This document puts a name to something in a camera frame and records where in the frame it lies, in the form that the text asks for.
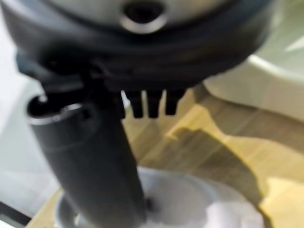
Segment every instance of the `black cylindrical handle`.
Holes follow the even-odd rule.
[[[139,227],[143,190],[115,110],[94,103],[50,110],[33,99],[30,124],[72,206],[97,228]]]

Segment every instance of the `white wall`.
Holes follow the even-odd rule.
[[[27,101],[41,90],[18,73],[2,18],[0,46],[0,201],[33,216],[58,188],[26,124]]]

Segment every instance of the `black plastic housing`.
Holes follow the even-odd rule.
[[[2,0],[20,53],[52,63],[98,62],[110,90],[179,89],[229,70],[269,33],[273,0],[235,0],[206,18],[150,35],[89,24],[41,0]]]

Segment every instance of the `white object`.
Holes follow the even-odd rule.
[[[238,192],[223,184],[184,174],[139,169],[144,194],[152,201],[147,224],[142,228],[263,228],[262,216]],[[61,203],[59,228],[93,228],[83,218],[68,227]]]
[[[204,84],[220,99],[304,121],[304,1],[281,3],[276,28],[256,56]]]

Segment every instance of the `wooden surface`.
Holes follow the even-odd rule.
[[[128,115],[124,125],[141,166],[225,183],[259,207],[267,228],[304,227],[304,124],[207,95],[183,101],[177,117]],[[54,227],[58,195],[28,228]]]

